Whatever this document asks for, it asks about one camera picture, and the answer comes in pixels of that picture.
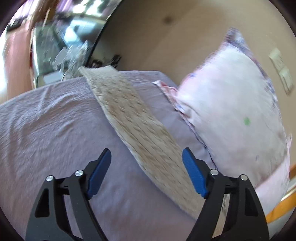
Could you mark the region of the cream cable knit sweater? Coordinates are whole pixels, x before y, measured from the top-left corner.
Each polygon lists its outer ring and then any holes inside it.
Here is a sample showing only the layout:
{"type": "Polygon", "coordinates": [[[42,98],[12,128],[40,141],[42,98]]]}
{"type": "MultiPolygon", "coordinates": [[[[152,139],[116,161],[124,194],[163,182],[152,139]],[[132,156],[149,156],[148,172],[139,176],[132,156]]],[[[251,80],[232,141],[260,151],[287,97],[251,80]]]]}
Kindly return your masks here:
{"type": "Polygon", "coordinates": [[[202,216],[204,199],[184,166],[189,147],[209,168],[209,152],[155,85],[167,77],[158,71],[117,71],[111,66],[81,67],[107,120],[150,180],[194,218],[202,216]]]}

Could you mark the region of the lilac bed sheet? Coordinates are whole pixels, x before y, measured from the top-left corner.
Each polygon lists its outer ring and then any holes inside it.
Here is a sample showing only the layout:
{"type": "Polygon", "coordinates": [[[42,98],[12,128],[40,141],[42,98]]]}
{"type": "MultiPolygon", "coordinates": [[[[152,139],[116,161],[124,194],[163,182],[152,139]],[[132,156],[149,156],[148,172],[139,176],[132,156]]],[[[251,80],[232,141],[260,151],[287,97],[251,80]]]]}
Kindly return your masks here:
{"type": "Polygon", "coordinates": [[[84,169],[104,149],[111,165],[92,210],[109,240],[186,240],[197,216],[162,188],[180,181],[173,163],[142,158],[137,141],[121,139],[84,77],[21,94],[1,105],[1,209],[25,237],[30,212],[47,176],[84,169]]]}

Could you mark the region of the pink floral pillow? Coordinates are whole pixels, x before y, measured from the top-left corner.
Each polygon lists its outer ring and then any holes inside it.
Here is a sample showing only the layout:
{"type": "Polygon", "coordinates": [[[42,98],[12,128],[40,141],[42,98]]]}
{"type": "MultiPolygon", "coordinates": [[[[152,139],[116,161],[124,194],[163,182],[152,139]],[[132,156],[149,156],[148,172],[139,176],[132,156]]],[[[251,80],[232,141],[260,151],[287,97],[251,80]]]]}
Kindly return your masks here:
{"type": "Polygon", "coordinates": [[[265,214],[285,195],[290,146],[273,83],[241,33],[231,28],[178,88],[156,86],[208,150],[223,174],[248,176],[265,214]]]}

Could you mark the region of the cluttered dresser with mirror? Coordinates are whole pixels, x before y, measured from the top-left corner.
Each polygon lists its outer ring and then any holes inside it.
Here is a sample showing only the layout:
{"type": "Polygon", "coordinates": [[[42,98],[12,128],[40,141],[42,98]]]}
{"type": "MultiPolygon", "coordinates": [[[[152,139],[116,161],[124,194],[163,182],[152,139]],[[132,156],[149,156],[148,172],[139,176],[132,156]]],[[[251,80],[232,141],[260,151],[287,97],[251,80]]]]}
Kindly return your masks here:
{"type": "Polygon", "coordinates": [[[13,98],[40,85],[60,50],[88,42],[93,46],[119,1],[22,1],[22,20],[1,34],[1,93],[13,98]]]}

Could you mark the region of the wooden bed frame edge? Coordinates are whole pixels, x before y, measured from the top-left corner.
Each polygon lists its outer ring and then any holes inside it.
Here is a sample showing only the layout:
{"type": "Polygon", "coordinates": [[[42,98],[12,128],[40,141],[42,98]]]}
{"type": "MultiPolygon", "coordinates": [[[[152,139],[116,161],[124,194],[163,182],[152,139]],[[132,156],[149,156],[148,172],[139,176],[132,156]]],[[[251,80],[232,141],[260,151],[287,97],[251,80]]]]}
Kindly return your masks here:
{"type": "Polygon", "coordinates": [[[290,190],[281,200],[281,202],[266,216],[267,223],[272,223],[286,213],[291,211],[296,206],[295,188],[290,190]]]}

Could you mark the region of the white wall switch plate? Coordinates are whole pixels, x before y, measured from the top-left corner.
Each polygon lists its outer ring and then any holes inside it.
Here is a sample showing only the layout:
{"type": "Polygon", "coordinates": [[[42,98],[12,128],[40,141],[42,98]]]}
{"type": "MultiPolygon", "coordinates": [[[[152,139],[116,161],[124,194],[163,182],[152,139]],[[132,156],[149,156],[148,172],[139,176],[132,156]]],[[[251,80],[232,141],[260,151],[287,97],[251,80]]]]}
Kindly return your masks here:
{"type": "Polygon", "coordinates": [[[275,48],[269,54],[269,59],[271,60],[274,68],[276,69],[281,82],[283,84],[283,88],[287,95],[290,95],[294,89],[293,79],[290,73],[290,70],[286,66],[281,56],[281,52],[279,49],[275,48]]]}

